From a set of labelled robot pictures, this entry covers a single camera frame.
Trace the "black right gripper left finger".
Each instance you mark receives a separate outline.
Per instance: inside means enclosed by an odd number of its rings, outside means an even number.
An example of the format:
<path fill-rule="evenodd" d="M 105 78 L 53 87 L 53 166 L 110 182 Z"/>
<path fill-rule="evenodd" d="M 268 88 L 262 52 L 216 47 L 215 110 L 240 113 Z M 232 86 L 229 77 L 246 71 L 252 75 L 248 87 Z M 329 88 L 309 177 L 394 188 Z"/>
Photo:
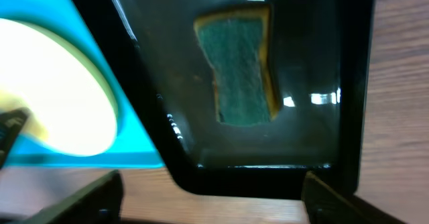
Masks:
<path fill-rule="evenodd" d="M 82 187 L 39 213 L 24 219 L 23 224 L 113 224 L 120 222 L 123 181 L 113 170 Z"/>

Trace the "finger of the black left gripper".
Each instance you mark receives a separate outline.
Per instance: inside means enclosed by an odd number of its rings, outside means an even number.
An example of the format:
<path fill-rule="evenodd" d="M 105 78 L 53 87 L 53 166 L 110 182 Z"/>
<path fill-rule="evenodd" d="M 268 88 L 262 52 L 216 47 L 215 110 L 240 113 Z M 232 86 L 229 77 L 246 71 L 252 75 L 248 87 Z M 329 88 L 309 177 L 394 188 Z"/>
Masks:
<path fill-rule="evenodd" d="M 29 118 L 29 109 L 18 108 L 1 113 L 1 168 Z"/>

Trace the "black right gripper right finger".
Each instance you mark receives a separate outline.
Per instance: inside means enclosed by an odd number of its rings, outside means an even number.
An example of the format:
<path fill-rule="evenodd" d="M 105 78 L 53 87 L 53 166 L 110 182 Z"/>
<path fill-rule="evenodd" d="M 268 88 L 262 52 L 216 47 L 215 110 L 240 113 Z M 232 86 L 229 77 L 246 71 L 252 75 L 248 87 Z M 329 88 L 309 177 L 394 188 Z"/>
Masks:
<path fill-rule="evenodd" d="M 301 199 L 310 224 L 405 224 L 355 195 L 342 195 L 307 172 Z"/>

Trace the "yellow plate with sauce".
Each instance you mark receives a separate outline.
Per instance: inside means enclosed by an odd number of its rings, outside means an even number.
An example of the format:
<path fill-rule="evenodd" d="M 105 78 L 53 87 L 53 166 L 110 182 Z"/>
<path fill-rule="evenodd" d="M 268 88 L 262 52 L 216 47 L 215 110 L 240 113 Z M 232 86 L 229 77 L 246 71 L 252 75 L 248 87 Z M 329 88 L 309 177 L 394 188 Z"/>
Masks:
<path fill-rule="evenodd" d="M 1 20 L 1 111 L 29 110 L 25 134 L 71 156 L 95 156 L 117 137 L 118 103 L 77 47 L 23 21 Z"/>

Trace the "green yellow sponge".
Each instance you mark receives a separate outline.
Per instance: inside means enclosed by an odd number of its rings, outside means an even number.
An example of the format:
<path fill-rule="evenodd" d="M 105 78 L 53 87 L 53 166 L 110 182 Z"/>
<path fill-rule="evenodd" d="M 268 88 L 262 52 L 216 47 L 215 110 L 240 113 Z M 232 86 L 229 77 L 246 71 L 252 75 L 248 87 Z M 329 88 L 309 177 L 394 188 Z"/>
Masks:
<path fill-rule="evenodd" d="M 280 111 L 269 65 L 271 9 L 249 5 L 206 13 L 194 32 L 213 75 L 217 121 L 249 127 Z"/>

